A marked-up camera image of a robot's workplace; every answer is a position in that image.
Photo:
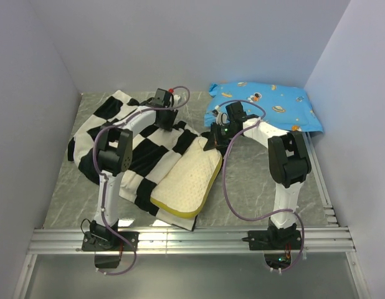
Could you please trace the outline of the black white checkered pillowcase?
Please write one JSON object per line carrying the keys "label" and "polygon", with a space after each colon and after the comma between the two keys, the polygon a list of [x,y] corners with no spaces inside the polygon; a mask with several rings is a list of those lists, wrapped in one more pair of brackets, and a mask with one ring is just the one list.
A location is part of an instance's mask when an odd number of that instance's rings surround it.
{"label": "black white checkered pillowcase", "polygon": [[[138,101],[116,91],[82,124],[68,143],[68,160],[76,164],[91,182],[98,184],[99,177],[93,165],[93,144],[102,125],[114,123],[130,115]],[[176,217],[151,203],[151,193],[164,179],[197,137],[204,137],[186,122],[174,124],[171,131],[155,125],[145,128],[133,139],[130,167],[120,184],[120,197],[132,202],[142,211],[168,224],[192,231],[197,216],[192,219]]]}

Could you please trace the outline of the aluminium mounting rail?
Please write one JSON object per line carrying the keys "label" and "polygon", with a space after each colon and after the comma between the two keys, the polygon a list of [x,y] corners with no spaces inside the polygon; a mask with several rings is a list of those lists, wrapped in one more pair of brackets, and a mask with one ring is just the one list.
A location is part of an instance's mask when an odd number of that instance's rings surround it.
{"label": "aluminium mounting rail", "polygon": [[[187,232],[177,228],[138,228],[137,253],[143,254],[251,254],[248,227],[202,228]],[[83,234],[76,229],[35,230],[28,254],[84,254]],[[305,253],[354,252],[346,227],[309,227],[305,230]]]}

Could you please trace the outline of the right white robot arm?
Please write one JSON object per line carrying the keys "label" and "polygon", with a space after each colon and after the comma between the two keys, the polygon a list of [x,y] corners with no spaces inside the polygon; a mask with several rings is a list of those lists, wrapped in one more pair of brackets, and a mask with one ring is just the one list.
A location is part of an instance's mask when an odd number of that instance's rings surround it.
{"label": "right white robot arm", "polygon": [[268,150],[269,171],[275,182],[273,212],[266,214],[269,226],[263,237],[254,240],[261,245],[281,249],[297,241],[303,243],[304,232],[297,231],[301,220],[296,213],[298,196],[311,172],[311,162],[300,131],[285,131],[264,121],[263,116],[247,114],[242,100],[229,100],[216,106],[216,118],[211,129],[205,151],[212,149],[226,152],[223,157],[222,180],[226,180],[227,162],[237,137],[244,135],[260,143]]}

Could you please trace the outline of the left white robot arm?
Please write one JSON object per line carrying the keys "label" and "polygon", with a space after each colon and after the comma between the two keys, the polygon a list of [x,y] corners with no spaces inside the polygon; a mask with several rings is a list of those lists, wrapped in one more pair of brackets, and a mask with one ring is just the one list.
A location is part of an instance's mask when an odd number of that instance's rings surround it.
{"label": "left white robot arm", "polygon": [[152,99],[140,104],[130,115],[103,125],[98,132],[93,145],[93,165],[99,177],[99,193],[90,235],[103,250],[113,250],[120,238],[117,200],[123,173],[132,162],[133,138],[150,125],[170,130],[179,102],[172,88],[159,88]]}

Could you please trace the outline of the cream yellow pillow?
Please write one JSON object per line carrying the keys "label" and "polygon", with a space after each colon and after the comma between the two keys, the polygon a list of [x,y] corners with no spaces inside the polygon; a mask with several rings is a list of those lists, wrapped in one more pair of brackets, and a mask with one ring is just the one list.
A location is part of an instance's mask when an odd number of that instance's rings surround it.
{"label": "cream yellow pillow", "polygon": [[156,207],[183,219],[197,216],[222,166],[216,149],[204,150],[207,138],[197,137],[151,193]]}

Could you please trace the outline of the blue space print pillow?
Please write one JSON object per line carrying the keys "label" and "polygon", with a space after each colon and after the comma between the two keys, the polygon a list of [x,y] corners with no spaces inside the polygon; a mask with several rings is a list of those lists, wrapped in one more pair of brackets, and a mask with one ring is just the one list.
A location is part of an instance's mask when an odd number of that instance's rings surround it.
{"label": "blue space print pillow", "polygon": [[302,88],[257,82],[212,83],[209,94],[212,100],[204,116],[206,127],[215,122],[217,106],[225,113],[229,100],[244,100],[242,106],[248,115],[262,116],[265,112],[264,121],[272,126],[288,131],[323,132]]}

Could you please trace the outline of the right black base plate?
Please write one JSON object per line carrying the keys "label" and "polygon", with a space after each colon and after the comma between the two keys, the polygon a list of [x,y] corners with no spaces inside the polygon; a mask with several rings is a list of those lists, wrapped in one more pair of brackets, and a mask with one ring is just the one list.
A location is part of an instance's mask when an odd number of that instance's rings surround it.
{"label": "right black base plate", "polygon": [[302,236],[298,230],[268,228],[267,230],[250,230],[242,241],[249,244],[249,250],[299,250]]}

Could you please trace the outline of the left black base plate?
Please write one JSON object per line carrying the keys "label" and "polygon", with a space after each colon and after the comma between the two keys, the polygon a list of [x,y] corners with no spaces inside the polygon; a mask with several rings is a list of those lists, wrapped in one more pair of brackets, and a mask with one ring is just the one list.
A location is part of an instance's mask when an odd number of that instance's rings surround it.
{"label": "left black base plate", "polygon": [[121,231],[119,234],[129,241],[130,245],[119,237],[110,236],[110,240],[101,239],[86,232],[82,242],[82,252],[104,252],[104,251],[126,251],[131,252],[137,249],[139,233],[135,231]]}

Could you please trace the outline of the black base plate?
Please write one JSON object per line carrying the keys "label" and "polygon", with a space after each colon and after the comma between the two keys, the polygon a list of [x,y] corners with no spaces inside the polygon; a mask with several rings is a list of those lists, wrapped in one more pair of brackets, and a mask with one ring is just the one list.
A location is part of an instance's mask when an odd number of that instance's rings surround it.
{"label": "black base plate", "polygon": [[121,231],[119,234],[129,241],[130,245],[119,237],[110,236],[110,240],[101,239],[86,232],[82,242],[82,252],[104,252],[104,251],[126,251],[131,252],[137,249],[139,233],[135,231]]}
{"label": "black base plate", "polygon": [[242,241],[249,244],[249,250],[299,250],[302,236],[298,230],[268,228],[267,230],[250,230]]}

